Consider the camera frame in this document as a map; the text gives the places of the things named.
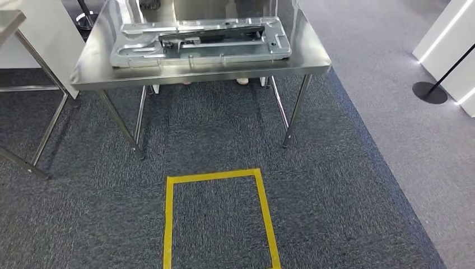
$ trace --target gray carpet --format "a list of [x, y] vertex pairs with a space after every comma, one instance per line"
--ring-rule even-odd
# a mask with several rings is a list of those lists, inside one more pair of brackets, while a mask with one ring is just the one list
[[414, 48], [447, 0], [302, 0], [385, 161], [448, 268], [475, 265], [475, 122], [452, 99], [412, 93], [435, 80]]
[[[300, 79], [277, 78], [288, 111]], [[140, 93], [109, 91], [130, 129]], [[59, 99], [2, 93], [0, 144], [31, 157]], [[162, 268], [166, 176], [245, 168], [261, 168], [282, 268], [445, 268], [333, 71], [312, 81], [286, 150], [256, 80], [163, 86], [146, 101], [144, 161], [81, 99], [40, 160], [53, 179], [0, 160], [1, 268]], [[173, 268], [270, 267], [252, 180], [174, 191]]]

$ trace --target yellow tape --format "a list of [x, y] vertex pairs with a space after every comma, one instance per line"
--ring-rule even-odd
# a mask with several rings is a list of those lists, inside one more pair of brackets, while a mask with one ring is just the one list
[[269, 204], [267, 203], [266, 190], [264, 189], [264, 181], [260, 169], [254, 169], [255, 184], [257, 186], [257, 193], [259, 194], [260, 209], [264, 218], [264, 227], [266, 228], [267, 242], [269, 244], [269, 251], [271, 253], [271, 261], [273, 269], [281, 268], [281, 261], [279, 259], [279, 251], [277, 249], [276, 237], [274, 235], [274, 227], [272, 226], [271, 212], [269, 211]]
[[269, 252], [271, 253], [271, 269], [281, 269], [277, 242], [274, 235], [274, 228], [271, 221], [271, 213], [267, 203], [266, 190], [260, 169], [236, 170], [228, 172], [184, 175], [179, 177], [167, 177], [166, 180], [166, 200], [165, 200], [165, 232], [164, 232], [164, 261], [163, 268], [171, 269], [171, 247], [173, 233], [173, 185], [178, 183], [199, 182], [205, 180], [217, 180], [227, 178], [249, 177], [254, 176], [257, 192], [259, 195], [260, 208], [264, 219], [264, 227], [266, 229], [267, 242], [269, 244]]
[[171, 236], [173, 233], [173, 178], [166, 178], [164, 269], [171, 269]]
[[169, 177], [169, 178], [172, 178], [173, 182], [177, 184], [177, 183], [197, 182], [197, 181], [205, 181], [205, 180], [248, 177], [251, 175], [254, 175], [253, 169], [210, 173], [210, 174], [183, 175], [180, 177]]

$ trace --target metal frame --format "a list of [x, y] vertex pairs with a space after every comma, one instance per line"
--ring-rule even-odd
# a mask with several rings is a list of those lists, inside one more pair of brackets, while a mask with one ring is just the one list
[[61, 102], [59, 103], [58, 107], [56, 108], [56, 111], [53, 115], [53, 118], [48, 124], [48, 127], [46, 128], [46, 131], [43, 134], [43, 137], [41, 138], [40, 145], [38, 146], [38, 149], [36, 150], [36, 153], [34, 157], [32, 158], [32, 161], [29, 163], [25, 161], [24, 159], [20, 158], [19, 156], [15, 155], [13, 152], [8, 151], [4, 147], [0, 147], [0, 155], [6, 157], [10, 161], [16, 163], [18, 166], [26, 169], [28, 172], [37, 175], [41, 179], [48, 179], [49, 176], [45, 174], [43, 171], [38, 169], [36, 165], [38, 164], [38, 161], [40, 160], [41, 155], [43, 154], [43, 151], [46, 147], [46, 144], [48, 143], [51, 134], [53, 133], [53, 129], [56, 126], [56, 123], [58, 122], [58, 119], [61, 115], [61, 112], [64, 109], [64, 106], [68, 100], [69, 97], [71, 97], [71, 100], [73, 100], [75, 103], [73, 104], [74, 107], [79, 106], [78, 100], [74, 100], [72, 96], [70, 96], [69, 92], [66, 90], [64, 85], [60, 82], [58, 77], [53, 73], [53, 71], [48, 67], [48, 65], [45, 63], [45, 61], [42, 59], [40, 54], [35, 50], [35, 48], [31, 45], [30, 42], [25, 38], [25, 36], [21, 33], [20, 30], [17, 30], [15, 32], [15, 35], [18, 37], [20, 42], [25, 46], [25, 48], [28, 50], [28, 52], [35, 58], [35, 60], [38, 62], [38, 64], [41, 66], [41, 68], [45, 71], [45, 73], [48, 75], [51, 80], [56, 84], [56, 86], [25, 86], [25, 87], [5, 87], [5, 88], [0, 88], [1, 91], [31, 91], [31, 90], [57, 90], [60, 89], [63, 92], [63, 97], [61, 99]]
[[302, 81], [302, 85], [300, 86], [300, 91], [299, 95], [297, 96], [297, 101], [295, 102], [295, 107], [294, 107], [294, 112], [292, 113], [292, 118], [290, 119], [290, 123], [287, 121], [287, 116], [285, 114], [285, 111], [282, 106], [282, 101], [281, 97], [279, 95], [279, 92], [277, 90], [277, 85], [276, 85], [276, 80], [274, 76], [268, 77], [267, 78], [267, 83], [266, 83], [266, 88], [272, 87], [274, 91], [274, 95], [276, 97], [277, 101], [277, 106], [279, 107], [279, 111], [281, 113], [281, 118], [282, 122], [285, 128], [285, 138], [283, 140], [282, 147], [287, 148], [288, 144], [290, 143], [290, 139], [292, 138], [292, 134], [294, 133], [295, 125], [297, 123], [297, 118], [300, 114], [300, 110], [302, 108], [302, 100], [305, 95], [305, 92], [307, 91], [310, 81], [312, 79], [313, 75], [305, 75], [304, 79]]
[[[294, 133], [295, 125], [297, 122], [297, 118], [300, 114], [300, 110], [302, 108], [302, 101], [305, 95], [305, 92], [307, 91], [310, 81], [312, 79], [313, 75], [305, 75], [304, 79], [302, 81], [302, 85], [300, 86], [299, 90], [299, 95], [297, 96], [297, 101], [295, 103], [294, 111], [292, 113], [292, 118], [290, 119], [290, 122], [287, 120], [287, 116], [285, 114], [285, 111], [282, 106], [282, 101], [281, 97], [279, 95], [277, 85], [276, 85], [276, 80], [274, 76], [267, 77], [265, 78], [265, 86], [266, 89], [270, 89], [272, 87], [274, 95], [276, 97], [277, 101], [277, 106], [279, 108], [282, 122], [286, 131], [285, 138], [283, 140], [282, 147], [287, 148], [288, 144], [290, 143], [290, 139], [292, 138], [292, 134]], [[142, 118], [143, 118], [143, 108], [145, 106], [145, 99], [147, 97], [147, 89], [149, 86], [144, 86], [142, 89], [142, 97], [140, 99], [140, 106], [138, 110], [138, 115], [137, 115], [137, 123], [136, 123], [136, 128], [135, 128], [135, 133], [134, 136], [131, 135], [130, 131], [128, 130], [127, 126], [124, 123], [124, 120], [120, 117], [120, 114], [117, 112], [117, 109], [115, 108], [114, 104], [108, 97], [107, 93], [105, 90], [99, 90], [96, 91], [97, 94], [99, 95], [100, 99], [103, 101], [104, 105], [107, 107], [109, 110], [110, 115], [116, 122], [117, 126], [119, 127], [120, 131], [124, 134], [125, 138], [127, 139], [128, 143], [132, 147], [132, 150], [135, 152], [137, 157], [141, 160], [145, 158], [143, 152], [141, 151], [140, 147], [138, 146], [139, 139], [140, 139], [140, 132], [142, 129]]]
[[145, 158], [145, 155], [143, 154], [142, 150], [138, 146], [138, 142], [140, 139], [140, 132], [142, 129], [143, 108], [145, 106], [145, 99], [147, 97], [147, 89], [148, 89], [148, 86], [144, 86], [142, 89], [142, 97], [140, 99], [140, 106], [138, 108], [137, 123], [136, 123], [134, 136], [132, 136], [130, 131], [127, 129], [127, 126], [125, 125], [124, 120], [122, 120], [122, 118], [120, 117], [119, 112], [117, 112], [117, 109], [115, 108], [114, 104], [112, 103], [109, 96], [107, 95], [107, 92], [105, 90], [96, 91], [100, 99], [103, 101], [104, 105], [108, 109], [110, 115], [112, 116], [112, 119], [115, 121], [120, 131], [124, 134], [125, 139], [127, 139], [127, 142], [129, 142], [130, 146], [132, 147], [133, 152], [137, 155], [137, 157], [140, 160], [143, 160]]

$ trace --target shoe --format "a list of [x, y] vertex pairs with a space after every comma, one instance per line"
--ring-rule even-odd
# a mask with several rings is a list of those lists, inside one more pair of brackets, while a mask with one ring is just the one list
[[248, 78], [238, 78], [236, 80], [237, 83], [239, 83], [240, 85], [247, 85], [249, 84], [249, 79]]

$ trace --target white display stand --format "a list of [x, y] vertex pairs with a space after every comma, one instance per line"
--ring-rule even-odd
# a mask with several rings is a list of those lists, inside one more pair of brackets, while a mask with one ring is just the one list
[[[69, 77], [85, 43], [61, 1], [0, 0], [0, 9], [21, 10], [25, 14], [21, 32], [75, 98], [79, 92], [69, 84]], [[0, 51], [0, 68], [39, 68], [15, 37]]]
[[[439, 80], [475, 43], [475, 1], [452, 0], [414, 50], [414, 56]], [[442, 87], [475, 117], [475, 53], [442, 82]]]

